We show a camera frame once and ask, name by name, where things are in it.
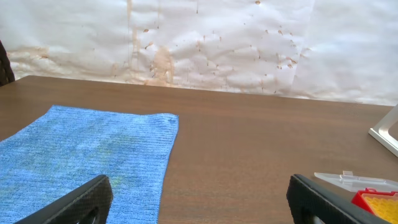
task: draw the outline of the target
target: wooden table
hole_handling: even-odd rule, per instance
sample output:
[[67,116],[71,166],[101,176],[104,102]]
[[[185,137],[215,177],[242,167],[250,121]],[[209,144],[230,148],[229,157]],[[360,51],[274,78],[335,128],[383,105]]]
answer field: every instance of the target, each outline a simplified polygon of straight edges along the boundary
[[52,105],[180,116],[159,223],[292,223],[292,174],[347,198],[313,173],[398,180],[398,158],[368,134],[388,106],[31,76],[0,87],[0,140]]

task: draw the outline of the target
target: white paper backdrop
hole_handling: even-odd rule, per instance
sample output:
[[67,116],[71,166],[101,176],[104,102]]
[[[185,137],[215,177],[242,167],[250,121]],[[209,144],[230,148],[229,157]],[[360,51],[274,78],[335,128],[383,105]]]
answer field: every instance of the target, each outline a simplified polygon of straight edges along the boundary
[[397,6],[395,0],[3,0],[0,39],[16,78],[394,105]]

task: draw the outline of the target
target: clear plastic lid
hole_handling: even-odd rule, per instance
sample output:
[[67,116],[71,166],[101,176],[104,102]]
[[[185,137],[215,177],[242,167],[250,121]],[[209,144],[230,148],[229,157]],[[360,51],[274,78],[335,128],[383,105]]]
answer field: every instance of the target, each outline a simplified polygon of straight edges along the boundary
[[354,176],[351,171],[343,171],[343,174],[323,174],[314,173],[315,177],[327,181],[333,185],[349,190],[350,192],[357,192],[372,188],[379,192],[398,191],[398,182],[392,180],[358,177]]

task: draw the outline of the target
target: yellow content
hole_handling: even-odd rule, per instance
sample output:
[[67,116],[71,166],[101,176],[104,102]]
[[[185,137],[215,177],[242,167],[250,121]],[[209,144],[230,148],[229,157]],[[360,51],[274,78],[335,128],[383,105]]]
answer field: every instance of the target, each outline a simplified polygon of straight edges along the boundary
[[378,217],[393,224],[398,224],[398,200],[365,197],[365,201]]

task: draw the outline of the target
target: towel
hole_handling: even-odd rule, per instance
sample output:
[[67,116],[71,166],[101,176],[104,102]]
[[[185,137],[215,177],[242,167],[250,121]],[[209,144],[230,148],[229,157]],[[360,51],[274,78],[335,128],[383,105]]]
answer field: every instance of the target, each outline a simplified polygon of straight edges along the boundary
[[52,106],[0,142],[0,223],[16,222],[100,174],[114,195],[107,223],[157,223],[177,131],[173,114]]

